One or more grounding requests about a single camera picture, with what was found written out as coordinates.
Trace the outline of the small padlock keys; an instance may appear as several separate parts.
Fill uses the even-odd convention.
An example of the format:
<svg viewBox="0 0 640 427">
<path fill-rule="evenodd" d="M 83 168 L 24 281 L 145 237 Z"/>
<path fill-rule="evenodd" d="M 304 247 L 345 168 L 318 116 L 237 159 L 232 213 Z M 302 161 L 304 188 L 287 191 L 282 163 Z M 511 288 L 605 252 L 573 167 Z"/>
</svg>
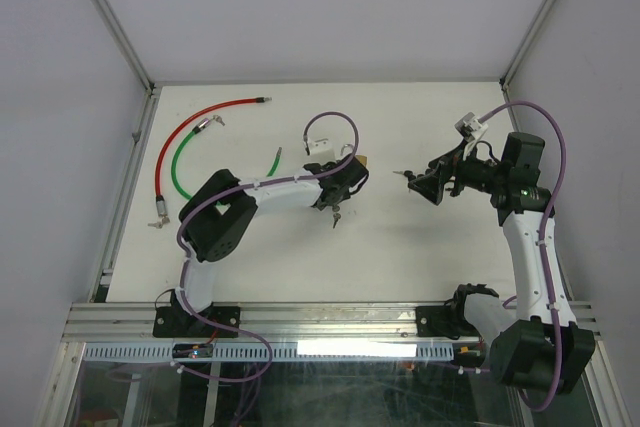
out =
<svg viewBox="0 0 640 427">
<path fill-rule="evenodd" d="M 341 219 L 340 206 L 334 205 L 332 207 L 332 228 L 335 229 L 338 222 Z"/>
</svg>

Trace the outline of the large brass padlock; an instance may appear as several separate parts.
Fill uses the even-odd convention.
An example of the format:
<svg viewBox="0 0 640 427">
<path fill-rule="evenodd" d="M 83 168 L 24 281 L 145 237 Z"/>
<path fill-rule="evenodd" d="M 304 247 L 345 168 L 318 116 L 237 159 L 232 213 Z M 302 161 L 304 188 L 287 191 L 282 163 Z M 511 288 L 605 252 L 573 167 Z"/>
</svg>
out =
<svg viewBox="0 0 640 427">
<path fill-rule="evenodd" d="M 354 153 L 354 145 L 353 144 L 344 144 L 340 149 L 340 157 L 347 158 L 351 154 Z M 356 154 L 355 159 L 358 160 L 364 167 L 367 166 L 368 158 L 366 155 Z"/>
</svg>

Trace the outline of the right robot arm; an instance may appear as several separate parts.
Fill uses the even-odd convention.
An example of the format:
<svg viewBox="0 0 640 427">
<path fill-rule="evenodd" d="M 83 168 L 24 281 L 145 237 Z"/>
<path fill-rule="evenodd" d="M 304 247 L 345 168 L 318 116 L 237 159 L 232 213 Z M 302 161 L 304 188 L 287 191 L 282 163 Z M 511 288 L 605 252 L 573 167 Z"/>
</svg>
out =
<svg viewBox="0 0 640 427">
<path fill-rule="evenodd" d="M 471 188 L 490 197 L 514 269 L 516 309 L 507 310 L 484 284 L 461 284 L 427 324 L 455 338 L 477 332 L 489 371 L 500 384 L 556 395 L 570 393 L 595 350 L 578 326 L 562 285 L 554 245 L 552 194 L 538 186 L 543 139 L 512 132 L 500 159 L 481 160 L 465 142 L 432 160 L 425 172 L 404 172 L 410 190 L 434 205 Z"/>
</svg>

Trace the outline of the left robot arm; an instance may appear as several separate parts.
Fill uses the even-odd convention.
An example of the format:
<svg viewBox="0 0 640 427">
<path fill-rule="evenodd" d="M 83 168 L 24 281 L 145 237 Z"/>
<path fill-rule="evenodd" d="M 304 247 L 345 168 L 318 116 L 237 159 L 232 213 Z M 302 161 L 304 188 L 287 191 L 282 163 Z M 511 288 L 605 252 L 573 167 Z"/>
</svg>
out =
<svg viewBox="0 0 640 427">
<path fill-rule="evenodd" d="M 231 255 L 259 216 L 291 209 L 329 209 L 341 218 L 340 204 L 368 181 L 367 158 L 349 154 L 325 164 L 305 164 L 290 177 L 241 181 L 229 170 L 214 173 L 179 213 L 178 244 L 185 251 L 178 285 L 169 304 L 155 309 L 155 338 L 236 338 L 240 309 L 213 300 L 213 264 Z"/>
</svg>

